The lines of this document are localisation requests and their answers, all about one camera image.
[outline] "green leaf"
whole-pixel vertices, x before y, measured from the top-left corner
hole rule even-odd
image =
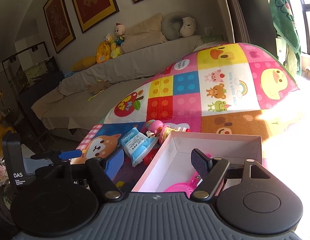
[[[138,111],[139,109],[141,109],[141,103],[140,101],[135,101],[134,102],[134,108]]]

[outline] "frog illustration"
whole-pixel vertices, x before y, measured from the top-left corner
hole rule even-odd
[[[215,103],[212,102],[211,105],[208,105],[209,107],[209,111],[216,111],[216,112],[222,112],[222,111],[227,111],[227,109],[230,107],[231,105],[226,104],[225,101],[216,101]]]

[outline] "wall outlet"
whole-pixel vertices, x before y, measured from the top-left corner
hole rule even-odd
[[[206,27],[204,30],[205,30],[205,35],[213,35],[214,34],[214,28],[213,27]]]

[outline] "rainbow illustration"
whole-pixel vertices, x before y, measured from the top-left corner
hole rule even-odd
[[[243,91],[242,91],[242,95],[246,95],[247,94],[247,85],[245,84],[245,82],[243,82],[242,80],[239,81],[239,86],[243,87]]]

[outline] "yellow polka dot square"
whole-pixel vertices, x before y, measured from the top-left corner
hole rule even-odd
[[[202,50],[197,55],[198,70],[247,62],[245,53],[238,44],[220,45]]]
[[[148,98],[173,95],[173,76],[156,79],[152,82]]]

